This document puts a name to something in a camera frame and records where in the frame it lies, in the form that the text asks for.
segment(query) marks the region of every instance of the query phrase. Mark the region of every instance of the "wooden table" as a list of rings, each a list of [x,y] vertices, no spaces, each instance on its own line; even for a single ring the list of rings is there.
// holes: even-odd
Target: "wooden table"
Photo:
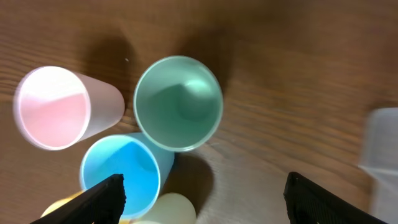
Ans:
[[[288,223],[292,170],[368,210],[372,181],[357,165],[368,113],[398,105],[397,1],[1,0],[0,223],[29,223],[79,191],[85,151],[139,131],[136,82],[176,54],[208,65],[224,92],[219,130],[178,157],[166,186],[193,202],[198,223]],[[31,146],[12,96],[43,65],[119,88],[123,120],[63,151]]]

